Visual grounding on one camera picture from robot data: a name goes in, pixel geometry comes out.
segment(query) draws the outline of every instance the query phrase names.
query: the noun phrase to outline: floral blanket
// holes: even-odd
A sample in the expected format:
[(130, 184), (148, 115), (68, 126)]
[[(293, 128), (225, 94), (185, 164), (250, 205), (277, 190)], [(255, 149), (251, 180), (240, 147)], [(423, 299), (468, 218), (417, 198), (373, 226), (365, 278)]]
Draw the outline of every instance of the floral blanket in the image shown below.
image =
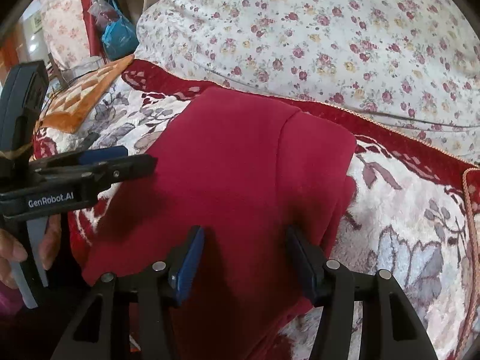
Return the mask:
[[(92, 148), (125, 145), (130, 154), (144, 152), (169, 121), (211, 85), (185, 81), (135, 60), (77, 134), (40, 130), (35, 155), (73, 150), (89, 140)], [(339, 107), (285, 102), (339, 123), (357, 137), (348, 171), (357, 189), (341, 221), (333, 257), (359, 272), (391, 270), (426, 327), (438, 358), (460, 359), (480, 332), (479, 169)], [(80, 264), (88, 258), (97, 223), (117, 188), (102, 193), (92, 209), (70, 213), (71, 244)], [(356, 310), (352, 359), (361, 337), (362, 310)], [(307, 359), (320, 315), (321, 310), (314, 309), (290, 322), (266, 360)]]
[(137, 58), (177, 77), (337, 104), (479, 159), (480, 43), (452, 0), (160, 0)]

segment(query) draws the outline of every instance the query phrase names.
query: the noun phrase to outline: cloth fold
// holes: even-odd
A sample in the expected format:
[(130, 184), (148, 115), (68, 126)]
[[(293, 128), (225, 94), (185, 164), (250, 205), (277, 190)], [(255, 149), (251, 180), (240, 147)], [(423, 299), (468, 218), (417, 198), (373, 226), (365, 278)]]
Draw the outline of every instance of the cloth fold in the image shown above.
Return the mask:
[(301, 226), (330, 252), (355, 189), (346, 176), (355, 147), (345, 128), (297, 107), (209, 88), (147, 151), (159, 158), (155, 173), (119, 188), (83, 277), (137, 273), (201, 225), (190, 298), (171, 313), (181, 358), (262, 359), (278, 329), (311, 308), (285, 229)]

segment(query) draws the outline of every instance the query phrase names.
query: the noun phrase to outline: fleece blanket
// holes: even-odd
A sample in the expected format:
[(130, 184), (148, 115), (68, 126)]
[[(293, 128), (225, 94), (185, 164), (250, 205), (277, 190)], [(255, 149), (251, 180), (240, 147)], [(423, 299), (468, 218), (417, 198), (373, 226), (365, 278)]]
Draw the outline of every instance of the fleece blanket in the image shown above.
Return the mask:
[[(88, 140), (93, 141), (92, 148), (125, 145), (131, 155), (144, 152), (211, 85), (179, 79), (135, 60), (75, 135), (40, 129), (34, 139), (35, 156), (73, 150)], [(355, 112), (330, 104), (284, 101), (346, 127), (357, 139), (347, 172), (355, 180), (356, 193), (341, 220), (332, 256), (359, 272), (391, 270), (426, 327), (438, 358), (460, 359), (480, 332), (479, 169)], [(98, 221), (117, 189), (114, 185), (103, 192), (97, 206), (70, 213), (71, 244), (80, 264), (88, 259)], [(266, 360), (307, 359), (320, 315), (321, 310), (313, 309), (293, 319), (279, 331)], [(357, 307), (352, 359), (358, 355), (361, 325), (362, 310)]]

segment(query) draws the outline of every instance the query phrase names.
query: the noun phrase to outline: floral quilt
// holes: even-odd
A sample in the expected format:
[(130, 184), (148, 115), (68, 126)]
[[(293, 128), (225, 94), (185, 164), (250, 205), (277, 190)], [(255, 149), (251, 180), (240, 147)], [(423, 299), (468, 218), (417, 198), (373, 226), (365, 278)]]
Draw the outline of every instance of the floral quilt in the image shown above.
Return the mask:
[[(144, 152), (169, 121), (211, 85), (179, 79), (135, 60), (77, 134), (40, 130), (35, 155), (73, 150), (88, 140), (93, 141), (91, 148), (125, 145), (130, 154)], [(321, 103), (284, 101), (339, 123), (357, 137), (348, 171), (356, 182), (356, 193), (341, 221), (332, 256), (351, 270), (392, 271), (438, 358), (460, 359), (480, 331), (479, 169), (354, 112)], [(88, 258), (97, 223), (117, 188), (102, 193), (97, 206), (70, 213), (71, 244), (80, 264)], [(292, 320), (279, 332), (265, 360), (307, 359), (320, 315), (321, 309), (313, 309)], [(361, 321), (362, 309), (357, 306), (352, 359), (359, 350)]]
[(137, 57), (177, 77), (337, 104), (479, 159), (479, 40), (452, 0), (161, 0)]

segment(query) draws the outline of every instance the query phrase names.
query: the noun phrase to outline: clear plastic bag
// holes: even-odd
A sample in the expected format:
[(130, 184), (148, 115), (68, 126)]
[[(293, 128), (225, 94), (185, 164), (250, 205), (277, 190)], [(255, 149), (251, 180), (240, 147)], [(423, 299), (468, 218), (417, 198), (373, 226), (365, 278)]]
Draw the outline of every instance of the clear plastic bag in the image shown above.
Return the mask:
[(92, 0), (88, 13), (97, 19), (96, 25), (101, 33), (105, 32), (107, 26), (120, 20), (118, 12), (105, 0)]

